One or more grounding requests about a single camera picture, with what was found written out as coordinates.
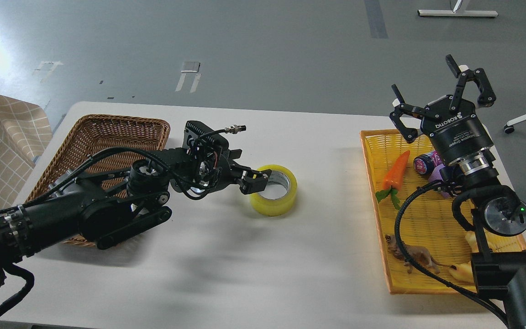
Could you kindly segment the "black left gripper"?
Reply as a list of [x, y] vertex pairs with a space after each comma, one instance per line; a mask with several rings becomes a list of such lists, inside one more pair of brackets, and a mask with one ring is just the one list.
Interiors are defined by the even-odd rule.
[[221, 144], [207, 143], [194, 137], [185, 138], [188, 154], [197, 161], [195, 170], [183, 188], [186, 192], [215, 192], [228, 185], [238, 185], [242, 194], [249, 195], [262, 192], [267, 187], [271, 169], [254, 170], [248, 166], [239, 166], [235, 160], [242, 155], [241, 149], [229, 150]]

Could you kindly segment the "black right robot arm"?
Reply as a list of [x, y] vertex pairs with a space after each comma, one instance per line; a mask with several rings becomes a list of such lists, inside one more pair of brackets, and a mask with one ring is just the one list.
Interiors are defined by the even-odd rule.
[[[526, 329], [526, 202], [498, 179], [491, 152], [493, 141], [476, 108], [490, 107], [496, 97], [482, 68], [458, 65], [445, 57], [457, 79], [453, 94], [425, 107], [407, 103], [396, 85], [390, 118], [408, 143], [429, 138], [445, 168], [442, 178], [418, 187], [403, 202], [394, 223], [394, 236], [403, 260], [424, 275], [480, 304], [509, 329]], [[475, 292], [442, 279], [409, 254], [400, 235], [405, 210], [422, 194], [440, 188], [454, 194], [453, 218], [473, 232], [478, 251], [471, 254]]]

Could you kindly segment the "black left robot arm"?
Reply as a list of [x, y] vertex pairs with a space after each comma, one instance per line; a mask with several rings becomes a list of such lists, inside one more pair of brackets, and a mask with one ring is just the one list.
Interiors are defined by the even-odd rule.
[[68, 170], [41, 196], [0, 210], [0, 287], [7, 274], [25, 280], [0, 305], [0, 317], [35, 285], [33, 273], [18, 262], [75, 235], [105, 250], [144, 233], [170, 219], [169, 187], [191, 200], [229, 185], [238, 185], [244, 195], [264, 191], [272, 171], [238, 164], [242, 150], [229, 149], [223, 137], [245, 130], [244, 125], [213, 130], [187, 121], [182, 147], [106, 148]]

